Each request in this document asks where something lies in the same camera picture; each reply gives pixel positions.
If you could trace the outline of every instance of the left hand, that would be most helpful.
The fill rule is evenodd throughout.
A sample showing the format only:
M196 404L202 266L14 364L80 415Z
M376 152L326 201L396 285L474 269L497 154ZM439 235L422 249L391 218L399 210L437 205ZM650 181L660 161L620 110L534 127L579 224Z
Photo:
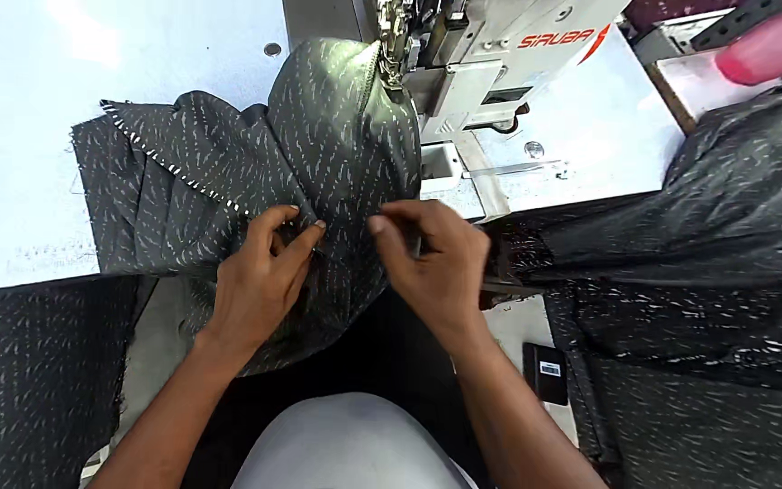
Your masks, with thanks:
M317 221L288 246L276 229L297 217L296 206L275 206L250 223L243 247L219 264L213 317L195 338L236 375L297 301L313 247L324 235Z

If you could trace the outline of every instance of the hand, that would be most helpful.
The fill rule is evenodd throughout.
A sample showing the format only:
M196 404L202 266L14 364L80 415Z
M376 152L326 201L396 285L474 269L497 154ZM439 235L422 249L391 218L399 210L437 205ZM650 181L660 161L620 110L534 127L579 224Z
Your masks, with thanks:
M243 247L219 264L213 317L195 346L233 370L252 358L297 301L310 269L312 250L324 235L317 221L288 246L276 229L297 217L296 206L275 206L249 223Z
M479 310L490 239L438 200L401 200L382 206L382 216L369 218L370 232L391 285L455 356L472 340L490 339ZM413 259L403 234L391 218L413 221L431 252Z

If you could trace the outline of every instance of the barcode sticker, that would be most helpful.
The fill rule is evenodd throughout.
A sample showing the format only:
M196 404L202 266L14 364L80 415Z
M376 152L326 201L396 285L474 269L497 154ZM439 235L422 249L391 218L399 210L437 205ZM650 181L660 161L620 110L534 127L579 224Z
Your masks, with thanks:
M539 372L542 372L547 375L553 375L555 377L559 377L559 365L558 364L552 364L551 362L539 362Z

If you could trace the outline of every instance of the black trousers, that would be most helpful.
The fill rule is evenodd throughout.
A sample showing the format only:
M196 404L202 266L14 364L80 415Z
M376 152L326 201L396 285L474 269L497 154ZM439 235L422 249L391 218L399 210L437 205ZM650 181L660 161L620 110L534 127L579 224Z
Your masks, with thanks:
M182 487L229 489L255 440L279 413L305 399L351 392L375 394L405 409L479 487L493 487L448 354L390 288L326 350L232 381Z

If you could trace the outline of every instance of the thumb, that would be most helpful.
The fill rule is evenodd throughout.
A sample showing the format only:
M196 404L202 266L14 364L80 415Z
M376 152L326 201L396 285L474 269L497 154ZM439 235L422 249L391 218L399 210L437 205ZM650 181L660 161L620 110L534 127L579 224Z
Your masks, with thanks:
M408 277L415 268L415 261L409 257L403 233L394 222L385 216L373 216L367 220L367 227L376 240L376 248L391 280Z

